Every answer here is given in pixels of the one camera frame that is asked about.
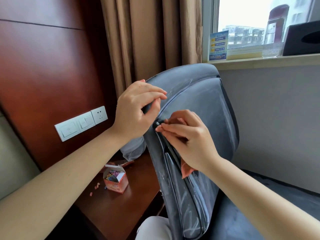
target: white plastic bag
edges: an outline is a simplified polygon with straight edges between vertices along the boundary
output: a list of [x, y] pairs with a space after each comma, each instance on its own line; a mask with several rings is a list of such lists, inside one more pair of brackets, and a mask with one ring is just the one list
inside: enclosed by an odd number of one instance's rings
[[129, 141], [122, 148], [120, 148], [120, 151], [125, 159], [132, 161], [141, 156], [146, 149], [146, 145], [147, 144], [142, 136]]

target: leg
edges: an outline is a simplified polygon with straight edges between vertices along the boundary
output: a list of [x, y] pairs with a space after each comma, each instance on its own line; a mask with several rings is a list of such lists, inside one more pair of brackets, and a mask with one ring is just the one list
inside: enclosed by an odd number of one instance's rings
[[136, 240], [172, 240], [169, 219], [150, 216], [138, 228]]

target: sky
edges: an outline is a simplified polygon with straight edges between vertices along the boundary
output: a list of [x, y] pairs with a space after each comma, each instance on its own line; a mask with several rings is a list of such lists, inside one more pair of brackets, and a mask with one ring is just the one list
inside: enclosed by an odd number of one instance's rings
[[265, 28], [273, 0], [220, 0], [218, 32], [226, 25]]

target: forearm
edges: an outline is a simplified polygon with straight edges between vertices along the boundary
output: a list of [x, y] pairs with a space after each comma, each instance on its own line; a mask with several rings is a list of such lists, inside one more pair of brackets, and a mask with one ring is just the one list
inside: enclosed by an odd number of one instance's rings
[[126, 142], [108, 129], [3, 199], [0, 239], [45, 239]]
[[266, 239], [320, 239], [320, 222], [219, 158], [204, 172]]

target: gray wall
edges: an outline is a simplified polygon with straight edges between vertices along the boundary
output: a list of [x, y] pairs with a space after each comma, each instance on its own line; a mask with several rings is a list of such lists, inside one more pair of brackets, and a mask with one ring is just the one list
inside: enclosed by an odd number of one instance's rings
[[39, 173], [35, 163], [0, 112], [0, 199]]
[[234, 164], [320, 193], [320, 66], [220, 76], [240, 131]]

